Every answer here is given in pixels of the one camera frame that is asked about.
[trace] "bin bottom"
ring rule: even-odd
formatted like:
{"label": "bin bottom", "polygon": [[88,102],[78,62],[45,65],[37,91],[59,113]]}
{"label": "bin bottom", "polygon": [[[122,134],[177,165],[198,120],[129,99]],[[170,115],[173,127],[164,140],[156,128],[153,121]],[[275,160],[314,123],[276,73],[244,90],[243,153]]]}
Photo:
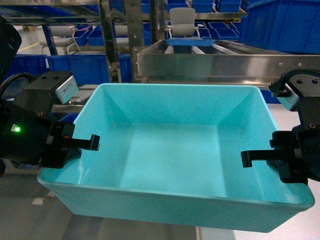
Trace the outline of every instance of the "bin bottom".
{"label": "bin bottom", "polygon": [[[239,127],[216,125],[115,123],[101,139],[99,162],[83,183],[228,197],[226,184],[232,183],[225,180],[222,157],[227,171],[228,159],[241,165],[241,148],[248,147],[241,133]],[[237,147],[229,147],[237,140]]]}

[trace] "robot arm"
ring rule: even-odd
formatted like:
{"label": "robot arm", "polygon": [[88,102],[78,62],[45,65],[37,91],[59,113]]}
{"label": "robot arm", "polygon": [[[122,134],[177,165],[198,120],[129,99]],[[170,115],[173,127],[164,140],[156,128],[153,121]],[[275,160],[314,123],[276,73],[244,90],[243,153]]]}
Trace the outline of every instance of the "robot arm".
{"label": "robot arm", "polygon": [[281,76],[269,89],[290,111],[299,114],[300,125],[292,131],[275,131],[270,140],[274,150],[241,153],[244,168],[253,160],[266,160],[284,183],[320,182],[320,71],[296,69]]}

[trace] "metal post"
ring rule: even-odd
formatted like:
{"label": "metal post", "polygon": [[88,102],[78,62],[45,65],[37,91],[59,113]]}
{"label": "metal post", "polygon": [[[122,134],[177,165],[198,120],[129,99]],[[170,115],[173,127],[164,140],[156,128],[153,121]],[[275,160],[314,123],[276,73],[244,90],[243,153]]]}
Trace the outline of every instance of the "metal post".
{"label": "metal post", "polygon": [[157,11],[158,5],[156,5],[156,0],[150,0],[150,31],[151,31],[151,44],[158,41],[157,38]]}
{"label": "metal post", "polygon": [[142,47],[144,39],[144,27],[142,22],[142,10],[140,0],[124,0],[129,36],[129,50],[133,47]]}
{"label": "metal post", "polygon": [[157,6],[157,39],[166,39],[166,15],[167,15],[167,5],[166,0],[159,0]]}
{"label": "metal post", "polygon": [[110,81],[112,83],[121,83],[119,58],[118,52],[115,50],[109,0],[100,0],[99,13]]}
{"label": "metal post", "polygon": [[51,56],[58,55],[58,51],[57,51],[56,44],[54,41],[54,36],[52,35],[50,26],[42,25],[42,29],[43,29],[44,36],[45,36],[46,42],[48,44],[48,48],[49,48]]}

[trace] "blue plastic crate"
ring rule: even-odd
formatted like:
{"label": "blue plastic crate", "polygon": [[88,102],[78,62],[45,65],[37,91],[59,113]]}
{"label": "blue plastic crate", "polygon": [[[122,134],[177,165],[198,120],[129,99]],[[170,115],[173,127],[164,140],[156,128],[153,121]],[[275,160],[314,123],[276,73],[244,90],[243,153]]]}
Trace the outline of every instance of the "blue plastic crate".
{"label": "blue plastic crate", "polygon": [[271,96],[268,90],[261,90],[262,96],[267,104],[280,104],[278,98]]}
{"label": "blue plastic crate", "polygon": [[248,7],[243,43],[267,50],[320,54],[319,12],[319,0],[257,2]]}
{"label": "blue plastic crate", "polygon": [[47,71],[45,55],[16,55],[12,64],[5,75],[5,79],[13,74],[31,73],[32,75],[40,75]]}
{"label": "blue plastic crate", "polygon": [[240,29],[241,29],[241,22],[238,22],[238,21],[230,22],[230,28],[233,29],[235,31],[235,33],[239,36]]}
{"label": "blue plastic crate", "polygon": [[169,11],[171,9],[175,9],[175,8],[186,8],[187,7],[187,3],[185,1],[183,1],[182,3],[168,3],[166,5],[166,10],[169,13]]}
{"label": "blue plastic crate", "polygon": [[97,27],[87,37],[90,46],[104,46],[104,38],[102,36],[101,28]]}
{"label": "blue plastic crate", "polygon": [[213,4],[213,0],[192,0],[192,4]]}
{"label": "blue plastic crate", "polygon": [[240,7],[239,3],[229,3],[229,2],[221,2],[220,0],[216,0],[215,9],[219,13],[238,13]]}
{"label": "blue plastic crate", "polygon": [[209,22],[207,26],[212,37],[215,34],[215,29],[229,29],[229,26],[222,21]]}
{"label": "blue plastic crate", "polygon": [[[200,38],[212,39],[211,34],[207,28],[199,28]],[[193,37],[198,37],[197,31],[194,31]]]}
{"label": "blue plastic crate", "polygon": [[241,0],[220,0],[223,4],[240,4]]}
{"label": "blue plastic crate", "polygon": [[231,29],[240,29],[241,28],[241,22],[239,22],[239,21],[230,22],[230,28]]}
{"label": "blue plastic crate", "polygon": [[78,113],[70,113],[59,120],[59,122],[73,123],[78,117]]}
{"label": "blue plastic crate", "polygon": [[259,1],[260,1],[260,0],[250,0],[250,1],[242,0],[242,1],[241,1],[241,8],[242,8],[243,10],[247,11],[247,10],[248,10],[247,8],[248,8],[250,5],[255,4],[255,3],[259,2]]}
{"label": "blue plastic crate", "polygon": [[79,46],[84,46],[87,44],[88,42],[88,36],[90,35],[90,33],[93,31],[93,27],[92,26],[87,26],[86,30],[78,30],[74,33],[74,38],[76,43]]}
{"label": "blue plastic crate", "polygon": [[149,31],[144,30],[144,45],[150,46],[151,45],[151,33]]}
{"label": "blue plastic crate", "polygon": [[244,43],[247,41],[248,36],[248,24],[247,24],[248,16],[241,17],[241,27],[240,27],[240,34],[239,34],[239,42]]}
{"label": "blue plastic crate", "polygon": [[148,14],[150,12],[150,4],[141,4],[142,7],[142,13]]}
{"label": "blue plastic crate", "polygon": [[270,232],[315,204],[265,161],[242,167],[277,130],[253,86],[102,84],[74,124],[99,151],[37,179],[77,215]]}
{"label": "blue plastic crate", "polygon": [[204,21],[196,21],[196,22],[194,23],[194,26],[197,27],[198,24],[202,24],[202,25],[203,25],[203,26],[200,26],[200,27],[199,27],[200,29],[206,29],[206,28],[207,28],[207,26],[206,26],[206,24],[205,24]]}
{"label": "blue plastic crate", "polygon": [[212,38],[216,40],[239,40],[239,36],[233,29],[218,28],[213,31]]}
{"label": "blue plastic crate", "polygon": [[[78,85],[109,83],[105,55],[48,56],[47,59],[51,71],[72,71]],[[130,55],[120,54],[119,64],[122,82],[131,82]]]}
{"label": "blue plastic crate", "polygon": [[196,13],[211,13],[213,9],[213,3],[193,3],[192,8],[195,10]]}

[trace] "metal rail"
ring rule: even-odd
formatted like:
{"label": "metal rail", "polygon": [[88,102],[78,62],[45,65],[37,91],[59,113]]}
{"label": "metal rail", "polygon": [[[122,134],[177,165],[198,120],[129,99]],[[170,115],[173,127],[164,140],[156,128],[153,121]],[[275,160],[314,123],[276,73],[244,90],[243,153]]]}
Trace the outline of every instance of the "metal rail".
{"label": "metal rail", "polygon": [[230,41],[217,41],[212,46],[198,48],[201,51],[189,46],[168,46],[166,41],[144,49],[136,48],[135,78],[148,78],[150,83],[263,87],[293,69],[319,69],[320,66],[320,55],[293,55]]}

